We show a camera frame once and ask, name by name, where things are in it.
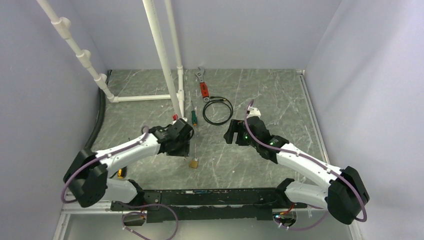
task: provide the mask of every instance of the wrench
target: wrench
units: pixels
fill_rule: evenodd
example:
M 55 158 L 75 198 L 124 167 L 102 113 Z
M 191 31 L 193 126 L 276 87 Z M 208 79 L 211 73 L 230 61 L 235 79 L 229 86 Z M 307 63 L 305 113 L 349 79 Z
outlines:
M 200 91 L 203 97 L 203 101 L 209 102 L 211 100 L 209 98 L 208 87 L 206 86 L 205 79 L 203 78 L 203 74 L 205 73 L 205 69 L 201 66 L 198 67 L 199 71 L 195 73 L 196 77 L 199 79 L 200 83 Z

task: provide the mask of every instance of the green screwdriver handle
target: green screwdriver handle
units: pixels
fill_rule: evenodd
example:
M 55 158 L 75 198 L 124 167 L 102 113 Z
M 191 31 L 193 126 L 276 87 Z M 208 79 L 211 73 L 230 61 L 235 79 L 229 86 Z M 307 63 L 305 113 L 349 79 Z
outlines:
M 194 110 L 191 111 L 191 123 L 193 126 L 197 126 L 198 124 L 198 118 L 196 117 L 196 112 Z

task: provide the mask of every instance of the white side wall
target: white side wall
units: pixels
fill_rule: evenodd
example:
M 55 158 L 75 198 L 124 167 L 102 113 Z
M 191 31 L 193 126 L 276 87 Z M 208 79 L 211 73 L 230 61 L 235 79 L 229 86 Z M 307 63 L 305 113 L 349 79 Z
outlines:
M 332 163 L 367 187 L 365 239 L 424 239 L 424 2 L 343 0 L 306 68 Z
M 50 3 L 105 73 L 73 5 Z M 62 177 L 94 126 L 98 88 L 35 0 L 2 0 L 0 29 L 0 239 L 49 240 Z
M 141 0 L 71 0 L 110 69 L 160 69 Z M 341 0 L 173 0 L 184 68 L 305 69 Z M 165 0 L 155 0 L 176 68 Z

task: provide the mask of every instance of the black hose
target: black hose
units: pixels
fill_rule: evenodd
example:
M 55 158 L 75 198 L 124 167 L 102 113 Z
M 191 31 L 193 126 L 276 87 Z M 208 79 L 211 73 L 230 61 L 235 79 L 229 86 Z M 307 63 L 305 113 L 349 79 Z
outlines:
M 109 82 L 111 73 L 112 73 L 112 70 L 107 71 L 106 84 L 108 84 Z M 85 146 L 84 146 L 85 149 L 91 149 L 93 147 L 93 144 L 96 141 L 97 136 L 99 135 L 100 129 L 102 129 L 103 121 L 105 120 L 106 96 L 103 90 L 101 90 L 100 88 L 98 89 L 98 97 L 99 97 L 99 106 L 98 106 L 98 112 L 97 112 L 97 119 L 95 121 L 95 125 L 90 134 L 90 137 L 85 143 Z
M 233 105 L 231 104 L 231 102 L 228 99 L 226 99 L 225 97 L 222 97 L 222 96 L 211 96 L 210 99 L 215 99 L 215 100 L 208 101 L 204 105 L 203 112 L 202 112 L 204 120 L 208 124 L 212 124 L 212 125 L 215 125 L 215 126 L 223 125 L 226 122 L 228 122 L 231 119 L 231 117 L 233 116 L 233 112 L 234 112 Z M 215 104 L 215 103 L 224 104 L 229 109 L 229 116 L 226 120 L 221 121 L 221 122 L 213 122 L 213 121 L 209 120 L 209 118 L 206 116 L 206 109 L 210 105 Z

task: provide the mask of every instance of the gray marble floor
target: gray marble floor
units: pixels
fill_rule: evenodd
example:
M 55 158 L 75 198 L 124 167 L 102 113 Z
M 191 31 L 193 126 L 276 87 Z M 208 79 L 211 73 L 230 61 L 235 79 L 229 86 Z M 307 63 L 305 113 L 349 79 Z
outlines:
M 145 158 L 128 166 L 127 178 L 143 189 L 209 189 L 275 187 L 285 178 L 305 181 L 287 167 L 261 158 L 254 148 L 226 144 L 223 135 L 229 123 L 210 125 L 202 118 L 204 102 L 195 69 L 184 74 L 185 114 L 196 107 L 197 137 L 191 140 L 190 154 L 199 157 L 197 169 L 190 158 L 164 154 Z M 175 87 L 177 73 L 172 72 Z M 226 97 L 234 106 L 233 119 L 243 119 L 251 99 L 272 134 L 280 135 L 310 155 L 322 159 L 299 76 L 294 69 L 206 69 L 205 82 L 211 96 Z M 110 90 L 120 97 L 167 94 L 162 70 L 114 70 Z M 93 146 L 107 149 L 140 135 L 142 125 L 166 126 L 174 111 L 170 100 L 107 103 L 103 127 Z M 229 111 L 214 104 L 206 111 L 216 122 Z

